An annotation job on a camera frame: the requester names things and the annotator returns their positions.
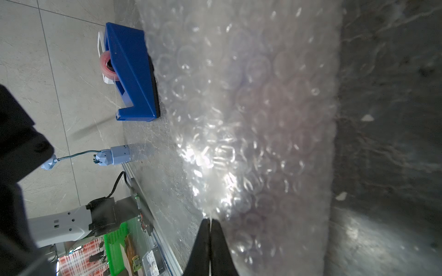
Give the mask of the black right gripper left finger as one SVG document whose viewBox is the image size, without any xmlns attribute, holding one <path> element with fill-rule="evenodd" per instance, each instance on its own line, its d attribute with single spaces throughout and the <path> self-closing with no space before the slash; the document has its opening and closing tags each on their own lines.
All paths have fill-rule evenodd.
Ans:
<svg viewBox="0 0 442 276">
<path fill-rule="evenodd" d="M 208 276 L 210 260 L 210 219 L 203 219 L 183 276 Z"/>
</svg>

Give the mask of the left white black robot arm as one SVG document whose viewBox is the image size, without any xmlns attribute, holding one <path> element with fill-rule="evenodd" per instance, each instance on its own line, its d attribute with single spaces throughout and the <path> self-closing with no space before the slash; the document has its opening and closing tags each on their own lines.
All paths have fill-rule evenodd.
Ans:
<svg viewBox="0 0 442 276">
<path fill-rule="evenodd" d="M 132 197 L 74 202 L 67 170 L 50 173 L 55 150 L 25 109 L 1 87 L 1 274 L 57 276 L 58 259 L 136 218 Z"/>
</svg>

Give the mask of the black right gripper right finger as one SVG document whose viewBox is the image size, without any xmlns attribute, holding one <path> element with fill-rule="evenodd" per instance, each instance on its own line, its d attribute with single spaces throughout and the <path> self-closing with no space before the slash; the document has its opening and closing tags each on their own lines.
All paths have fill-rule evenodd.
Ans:
<svg viewBox="0 0 442 276">
<path fill-rule="evenodd" d="M 211 221 L 210 266 L 212 276 L 239 276 L 230 254 L 222 226 L 218 220 Z"/>
</svg>

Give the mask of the blue tape dispenser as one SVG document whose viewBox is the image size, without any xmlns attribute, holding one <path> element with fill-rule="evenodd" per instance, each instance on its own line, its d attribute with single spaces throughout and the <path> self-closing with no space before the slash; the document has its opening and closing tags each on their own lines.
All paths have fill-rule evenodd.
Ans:
<svg viewBox="0 0 442 276">
<path fill-rule="evenodd" d="M 116 112 L 116 119 L 150 122 L 160 118 L 157 82 L 144 31 L 106 23 L 97 48 L 104 81 L 115 84 L 125 104 Z"/>
</svg>

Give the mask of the clear bubble wrap sheet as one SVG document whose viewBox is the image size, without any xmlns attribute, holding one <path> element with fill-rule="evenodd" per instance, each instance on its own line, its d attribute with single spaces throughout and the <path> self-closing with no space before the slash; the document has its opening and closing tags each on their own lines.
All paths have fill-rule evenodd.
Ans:
<svg viewBox="0 0 442 276">
<path fill-rule="evenodd" d="M 162 118 L 136 175 L 178 264 L 204 217 L 244 276 L 320 276 L 341 1 L 138 1 Z"/>
</svg>

